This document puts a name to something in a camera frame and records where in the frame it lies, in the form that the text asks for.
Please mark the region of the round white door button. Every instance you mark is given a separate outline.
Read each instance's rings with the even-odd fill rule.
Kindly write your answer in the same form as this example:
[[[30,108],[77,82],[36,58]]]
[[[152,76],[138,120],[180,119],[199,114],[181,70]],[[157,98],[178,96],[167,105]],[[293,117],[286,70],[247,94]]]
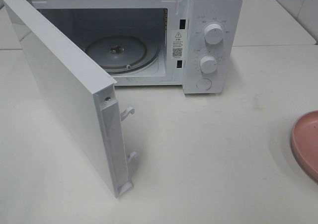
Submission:
[[[197,82],[196,86],[199,90],[207,91],[212,87],[212,82],[208,78],[203,78]]]

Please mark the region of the white microwave knob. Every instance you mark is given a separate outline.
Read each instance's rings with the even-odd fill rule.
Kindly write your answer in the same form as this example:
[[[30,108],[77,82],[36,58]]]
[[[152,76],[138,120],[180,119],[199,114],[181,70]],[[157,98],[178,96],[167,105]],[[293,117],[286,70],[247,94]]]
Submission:
[[[213,56],[204,56],[199,62],[202,73],[211,74],[217,70],[218,62]]]
[[[204,30],[205,42],[210,45],[216,45],[223,40],[224,29],[222,25],[218,23],[210,23],[205,26]]]

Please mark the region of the white microwave door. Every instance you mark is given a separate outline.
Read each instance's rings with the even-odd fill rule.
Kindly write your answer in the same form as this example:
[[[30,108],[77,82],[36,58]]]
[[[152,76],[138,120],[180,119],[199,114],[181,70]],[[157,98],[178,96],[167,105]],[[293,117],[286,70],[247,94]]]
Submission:
[[[38,88],[115,197],[132,187],[115,79],[27,0],[3,0]]]

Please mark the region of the pink round plate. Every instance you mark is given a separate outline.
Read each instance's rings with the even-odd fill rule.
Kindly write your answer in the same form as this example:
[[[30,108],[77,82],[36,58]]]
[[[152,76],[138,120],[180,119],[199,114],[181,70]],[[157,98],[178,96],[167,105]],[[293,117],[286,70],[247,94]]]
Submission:
[[[293,124],[291,150],[304,172],[314,181],[318,180],[318,112],[311,111]]]

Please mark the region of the white microwave oven body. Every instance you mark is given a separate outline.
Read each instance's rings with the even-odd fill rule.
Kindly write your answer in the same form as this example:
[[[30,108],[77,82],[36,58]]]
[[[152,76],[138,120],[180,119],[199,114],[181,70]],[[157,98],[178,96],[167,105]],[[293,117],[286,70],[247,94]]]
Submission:
[[[111,75],[117,86],[180,85],[186,94],[222,91],[242,0],[27,0],[83,52],[107,36],[134,36],[160,47],[148,66]],[[205,42],[204,28],[218,23],[223,40]],[[201,72],[199,62],[213,56],[214,73]],[[212,87],[199,90],[200,79]]]

